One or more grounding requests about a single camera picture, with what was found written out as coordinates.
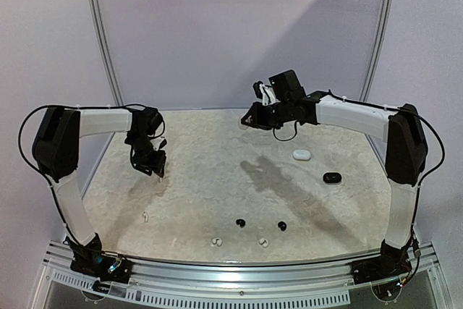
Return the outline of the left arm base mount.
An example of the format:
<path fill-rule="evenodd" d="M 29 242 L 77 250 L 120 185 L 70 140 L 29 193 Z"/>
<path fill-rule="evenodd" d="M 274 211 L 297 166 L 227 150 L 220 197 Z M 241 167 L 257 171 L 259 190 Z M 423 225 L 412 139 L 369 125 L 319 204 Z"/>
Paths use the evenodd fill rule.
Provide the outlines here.
<path fill-rule="evenodd" d="M 133 262 L 123 255 L 105 254 L 98 235 L 85 246 L 78 245 L 68 237 L 66 243 L 73 252 L 72 271 L 99 278 L 101 282 L 129 283 Z"/>

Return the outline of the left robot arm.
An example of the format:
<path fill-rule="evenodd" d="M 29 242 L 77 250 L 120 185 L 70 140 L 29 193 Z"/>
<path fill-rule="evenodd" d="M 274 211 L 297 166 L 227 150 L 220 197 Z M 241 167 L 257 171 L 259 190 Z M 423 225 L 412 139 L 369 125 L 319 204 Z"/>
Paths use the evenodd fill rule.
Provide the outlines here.
<path fill-rule="evenodd" d="M 130 147 L 129 163 L 142 174 L 165 175 L 166 139 L 161 112 L 154 107 L 131 103 L 123 106 L 40 106 L 43 118 L 32 144 L 27 165 L 44 178 L 69 238 L 69 245 L 84 250 L 80 265 L 93 276 L 102 275 L 107 260 L 99 252 L 101 241 L 88 218 L 77 183 L 80 141 L 84 137 L 124 133 Z"/>

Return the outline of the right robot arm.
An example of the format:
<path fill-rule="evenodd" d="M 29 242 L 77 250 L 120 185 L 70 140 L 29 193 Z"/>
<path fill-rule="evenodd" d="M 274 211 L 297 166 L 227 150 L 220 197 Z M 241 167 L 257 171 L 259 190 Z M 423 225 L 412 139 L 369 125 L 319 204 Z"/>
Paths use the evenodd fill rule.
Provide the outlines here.
<path fill-rule="evenodd" d="M 336 96 L 331 91 L 310 94 L 301 86 L 294 70 L 270 77 L 269 83 L 253 84 L 257 97 L 240 119 L 244 127 L 279 130 L 287 122 L 295 125 L 341 127 L 378 138 L 386 143 L 385 170 L 391 187 L 388 227 L 374 271 L 389 277 L 402 265 L 397 250 L 408 248 L 417 215 L 424 179 L 439 168 L 426 167 L 428 143 L 424 128 L 430 123 L 412 104 L 380 106 Z"/>

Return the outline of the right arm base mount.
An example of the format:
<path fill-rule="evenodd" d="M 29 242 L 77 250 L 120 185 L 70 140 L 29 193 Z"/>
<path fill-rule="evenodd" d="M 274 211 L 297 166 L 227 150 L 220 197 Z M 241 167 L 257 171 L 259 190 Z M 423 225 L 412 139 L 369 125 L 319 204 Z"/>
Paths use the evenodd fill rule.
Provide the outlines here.
<path fill-rule="evenodd" d="M 406 274 L 408 279 L 414 272 L 408 255 L 410 247 L 418 259 L 421 256 L 421 251 L 417 239 L 411 238 L 402 248 L 390 246 L 383 240 L 379 256 L 350 263 L 350 274 L 354 284 L 376 282 L 402 274 Z"/>

